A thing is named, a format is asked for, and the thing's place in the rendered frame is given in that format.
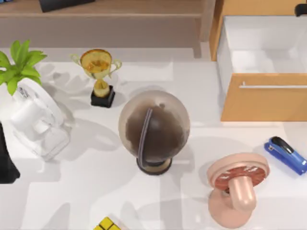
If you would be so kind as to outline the gold trophy on black base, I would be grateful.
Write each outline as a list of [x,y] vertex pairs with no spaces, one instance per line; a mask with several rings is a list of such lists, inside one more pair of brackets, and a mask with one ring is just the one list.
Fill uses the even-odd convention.
[[94,80],[91,93],[91,105],[110,108],[114,101],[116,92],[114,87],[108,84],[104,78],[112,77],[112,73],[122,67],[119,59],[113,59],[111,54],[104,49],[90,49],[81,56],[71,54],[74,63],[82,67],[85,74]]

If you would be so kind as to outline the pink desk fan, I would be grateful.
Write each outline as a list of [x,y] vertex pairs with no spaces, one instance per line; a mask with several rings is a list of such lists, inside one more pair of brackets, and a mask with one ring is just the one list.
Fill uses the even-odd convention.
[[270,173],[266,158],[257,153],[236,153],[214,162],[207,171],[213,188],[208,199],[211,217],[222,227],[245,225],[257,205],[254,187]]

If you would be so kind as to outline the black object on shelf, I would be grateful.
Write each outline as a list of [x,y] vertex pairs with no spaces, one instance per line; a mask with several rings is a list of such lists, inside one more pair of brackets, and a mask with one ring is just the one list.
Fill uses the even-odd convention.
[[95,2],[96,0],[39,0],[43,13]]

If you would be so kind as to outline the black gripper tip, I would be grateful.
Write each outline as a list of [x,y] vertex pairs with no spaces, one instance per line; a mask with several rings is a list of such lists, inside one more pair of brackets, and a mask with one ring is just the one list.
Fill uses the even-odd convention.
[[19,178],[20,172],[10,158],[0,122],[0,184],[12,184]]

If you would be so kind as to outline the white desk fan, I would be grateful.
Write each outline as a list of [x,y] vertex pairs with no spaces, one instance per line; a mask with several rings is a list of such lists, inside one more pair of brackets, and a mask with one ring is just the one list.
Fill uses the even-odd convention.
[[61,109],[37,82],[24,78],[13,94],[17,109],[10,117],[13,133],[32,153],[48,161],[69,143]]

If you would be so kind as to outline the open wooden drawer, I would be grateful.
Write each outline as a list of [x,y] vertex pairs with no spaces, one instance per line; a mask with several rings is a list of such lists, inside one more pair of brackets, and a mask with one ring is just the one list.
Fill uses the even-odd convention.
[[295,16],[300,3],[307,0],[216,0],[209,45],[222,111],[234,73],[307,73],[307,15]]

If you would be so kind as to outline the wooden open shelf unit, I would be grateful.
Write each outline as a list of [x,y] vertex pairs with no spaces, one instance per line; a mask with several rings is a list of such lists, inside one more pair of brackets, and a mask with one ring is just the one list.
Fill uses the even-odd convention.
[[209,57],[216,0],[96,0],[43,13],[39,0],[0,4],[0,48],[31,41],[52,58],[105,48],[122,59]]

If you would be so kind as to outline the green potted plant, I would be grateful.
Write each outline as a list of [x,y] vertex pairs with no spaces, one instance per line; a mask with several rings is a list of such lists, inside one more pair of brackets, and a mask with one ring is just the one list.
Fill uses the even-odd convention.
[[7,91],[14,95],[18,82],[28,78],[38,84],[42,84],[41,75],[36,70],[35,65],[44,60],[47,55],[40,50],[29,50],[30,41],[21,43],[15,40],[10,47],[12,64],[7,55],[0,51],[0,85],[6,84]]

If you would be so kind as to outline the brown globe on stand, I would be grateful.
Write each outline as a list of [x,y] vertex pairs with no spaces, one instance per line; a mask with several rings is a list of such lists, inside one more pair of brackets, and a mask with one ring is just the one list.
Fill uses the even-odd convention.
[[173,94],[149,90],[132,97],[118,119],[120,140],[148,175],[162,175],[186,145],[190,118],[184,104]]

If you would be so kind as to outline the pale wooden drawer front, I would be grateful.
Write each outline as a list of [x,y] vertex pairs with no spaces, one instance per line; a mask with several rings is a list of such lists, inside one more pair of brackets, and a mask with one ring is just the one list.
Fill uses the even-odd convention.
[[241,89],[246,85],[307,85],[307,73],[234,73],[221,121],[307,122],[307,89]]

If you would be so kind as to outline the blue and black stapler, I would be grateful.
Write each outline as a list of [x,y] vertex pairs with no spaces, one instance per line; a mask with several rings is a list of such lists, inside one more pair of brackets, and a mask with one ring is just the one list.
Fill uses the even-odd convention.
[[271,137],[268,142],[264,143],[264,149],[298,175],[307,173],[307,159],[301,156],[281,137]]

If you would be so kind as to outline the yellow puzzle cube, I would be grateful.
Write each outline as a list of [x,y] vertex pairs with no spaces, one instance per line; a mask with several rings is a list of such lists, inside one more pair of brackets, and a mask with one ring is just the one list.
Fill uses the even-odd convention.
[[93,230],[121,230],[109,217],[103,218]]

